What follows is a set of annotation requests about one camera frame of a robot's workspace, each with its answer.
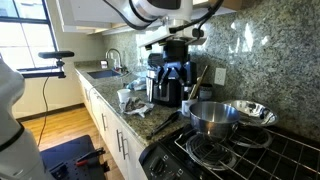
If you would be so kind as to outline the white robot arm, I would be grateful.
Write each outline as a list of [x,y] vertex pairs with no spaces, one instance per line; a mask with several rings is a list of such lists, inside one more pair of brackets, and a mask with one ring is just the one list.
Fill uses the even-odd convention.
[[[102,0],[135,30],[144,30],[154,21],[169,22],[142,42],[144,47],[173,38],[189,40],[184,31],[192,23],[193,0]],[[32,133],[12,114],[12,106],[25,90],[20,72],[0,59],[0,178],[1,180],[53,180],[40,156]]]

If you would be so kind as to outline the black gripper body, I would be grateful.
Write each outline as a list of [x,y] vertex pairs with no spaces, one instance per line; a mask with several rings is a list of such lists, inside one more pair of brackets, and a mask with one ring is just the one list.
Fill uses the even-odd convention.
[[181,68],[188,59],[188,47],[184,41],[167,41],[163,47],[162,57],[165,67]]

